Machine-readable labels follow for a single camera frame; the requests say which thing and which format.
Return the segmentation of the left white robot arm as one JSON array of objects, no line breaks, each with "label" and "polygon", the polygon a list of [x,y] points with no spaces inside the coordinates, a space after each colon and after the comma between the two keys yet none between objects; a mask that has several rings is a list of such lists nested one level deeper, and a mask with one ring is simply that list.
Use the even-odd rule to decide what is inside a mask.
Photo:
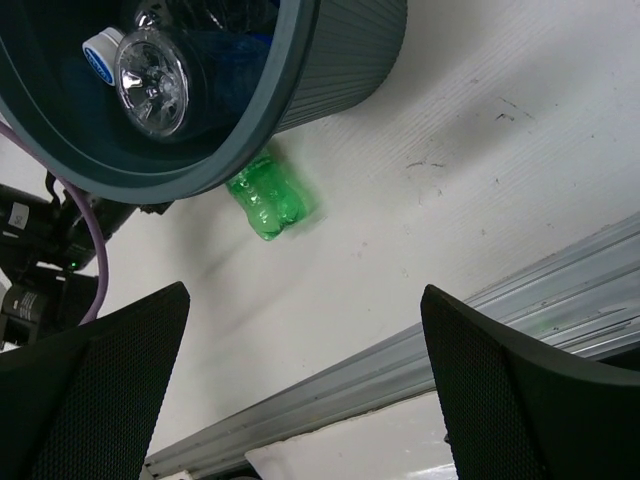
[{"label": "left white robot arm", "polygon": [[38,196],[1,187],[1,348],[33,344],[80,324],[98,289],[82,274],[96,257],[86,221],[68,191],[54,189],[52,174]]}]

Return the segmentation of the green plastic bottle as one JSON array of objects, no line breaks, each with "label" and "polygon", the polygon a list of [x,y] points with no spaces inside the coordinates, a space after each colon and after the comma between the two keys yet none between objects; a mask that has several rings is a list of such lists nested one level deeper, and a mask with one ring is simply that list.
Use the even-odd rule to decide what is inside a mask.
[{"label": "green plastic bottle", "polygon": [[225,186],[264,241],[307,226],[320,211],[315,186],[275,145],[261,149]]}]

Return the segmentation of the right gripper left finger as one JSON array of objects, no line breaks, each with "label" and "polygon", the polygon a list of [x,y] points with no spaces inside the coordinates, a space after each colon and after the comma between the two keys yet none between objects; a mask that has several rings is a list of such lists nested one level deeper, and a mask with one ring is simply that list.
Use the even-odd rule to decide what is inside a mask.
[{"label": "right gripper left finger", "polygon": [[175,282],[2,354],[2,478],[138,478],[189,308]]}]

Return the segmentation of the clear unlabeled plastic bottle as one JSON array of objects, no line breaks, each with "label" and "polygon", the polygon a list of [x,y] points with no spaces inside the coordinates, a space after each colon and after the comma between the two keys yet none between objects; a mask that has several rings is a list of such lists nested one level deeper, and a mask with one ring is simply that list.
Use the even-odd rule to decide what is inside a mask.
[{"label": "clear unlabeled plastic bottle", "polygon": [[115,73],[124,112],[150,139],[176,143],[212,126],[212,69],[185,34],[153,28],[127,34],[117,49]]}]

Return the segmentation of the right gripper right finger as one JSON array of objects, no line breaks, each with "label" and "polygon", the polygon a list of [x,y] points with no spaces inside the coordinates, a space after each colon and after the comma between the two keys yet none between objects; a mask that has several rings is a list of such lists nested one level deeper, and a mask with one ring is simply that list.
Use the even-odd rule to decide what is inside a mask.
[{"label": "right gripper right finger", "polygon": [[459,478],[638,478],[638,372],[552,347],[433,285],[420,308]]}]

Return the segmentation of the clear bottle blue label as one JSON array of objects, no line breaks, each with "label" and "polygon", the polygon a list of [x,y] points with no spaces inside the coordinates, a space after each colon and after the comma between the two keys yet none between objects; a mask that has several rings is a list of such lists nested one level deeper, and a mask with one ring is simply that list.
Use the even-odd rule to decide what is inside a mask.
[{"label": "clear bottle blue label", "polygon": [[115,85],[115,58],[124,33],[107,27],[82,43],[82,53],[94,72],[110,86]]},{"label": "clear bottle blue label", "polygon": [[205,1],[207,50],[218,68],[220,93],[243,113],[261,78],[278,19],[278,1]]}]

